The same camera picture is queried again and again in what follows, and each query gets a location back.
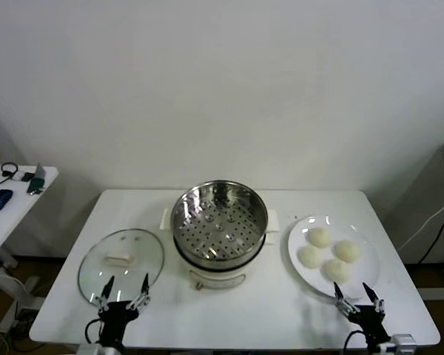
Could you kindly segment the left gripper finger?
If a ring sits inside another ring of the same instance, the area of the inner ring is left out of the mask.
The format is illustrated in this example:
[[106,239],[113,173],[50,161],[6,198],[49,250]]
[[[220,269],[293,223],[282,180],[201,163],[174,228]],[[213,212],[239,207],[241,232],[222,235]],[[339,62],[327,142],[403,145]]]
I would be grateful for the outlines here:
[[96,304],[98,306],[98,313],[102,314],[105,311],[109,310],[108,299],[113,287],[113,283],[115,281],[115,276],[112,275],[107,284],[103,287],[101,295],[95,297]]
[[141,313],[149,305],[150,300],[151,297],[149,295],[149,274],[146,273],[141,286],[140,294],[127,305],[127,309]]

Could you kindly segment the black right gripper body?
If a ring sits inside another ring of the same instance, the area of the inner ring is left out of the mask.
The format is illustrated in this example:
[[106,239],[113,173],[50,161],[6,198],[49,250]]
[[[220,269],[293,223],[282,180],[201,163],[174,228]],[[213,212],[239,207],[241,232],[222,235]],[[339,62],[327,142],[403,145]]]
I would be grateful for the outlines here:
[[385,312],[373,305],[357,305],[357,310],[350,313],[349,321],[359,325],[367,343],[383,343],[390,340],[383,327]]

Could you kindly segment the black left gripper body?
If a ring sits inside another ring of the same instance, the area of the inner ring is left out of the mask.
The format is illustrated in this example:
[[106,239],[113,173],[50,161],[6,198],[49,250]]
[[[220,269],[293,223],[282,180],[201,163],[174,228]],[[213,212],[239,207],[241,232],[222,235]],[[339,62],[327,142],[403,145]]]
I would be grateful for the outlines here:
[[127,325],[139,316],[138,310],[130,301],[110,302],[107,310],[98,312],[103,324],[99,343],[122,343]]

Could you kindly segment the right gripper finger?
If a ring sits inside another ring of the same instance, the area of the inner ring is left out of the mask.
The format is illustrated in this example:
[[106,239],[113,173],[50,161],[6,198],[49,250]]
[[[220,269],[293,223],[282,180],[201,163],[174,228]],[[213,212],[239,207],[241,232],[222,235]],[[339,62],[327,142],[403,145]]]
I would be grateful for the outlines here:
[[384,307],[385,301],[383,299],[380,299],[374,289],[370,288],[366,283],[362,283],[362,285],[364,290],[366,291],[368,298],[372,302],[375,314],[383,319],[386,315]]
[[352,315],[360,312],[360,309],[348,301],[337,283],[334,283],[335,306],[342,315]]

